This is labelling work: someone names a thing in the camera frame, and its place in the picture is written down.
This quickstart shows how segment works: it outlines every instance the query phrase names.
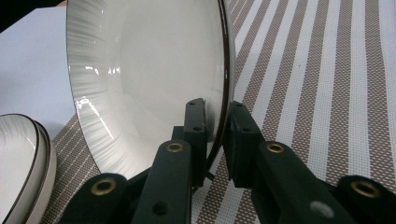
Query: gray striped fabric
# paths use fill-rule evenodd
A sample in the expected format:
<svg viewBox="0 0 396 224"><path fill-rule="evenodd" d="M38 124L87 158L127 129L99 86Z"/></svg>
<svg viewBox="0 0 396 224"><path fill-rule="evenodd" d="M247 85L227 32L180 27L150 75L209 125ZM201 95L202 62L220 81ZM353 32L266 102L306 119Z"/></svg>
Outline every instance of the gray striped fabric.
<svg viewBox="0 0 396 224"><path fill-rule="evenodd" d="M268 140L293 148L320 179L363 175L396 192L396 3L393 0L230 0L234 99ZM99 174L77 117L53 139L55 188L43 223ZM193 195L192 223L258 223L250 191L213 182Z"/></svg>

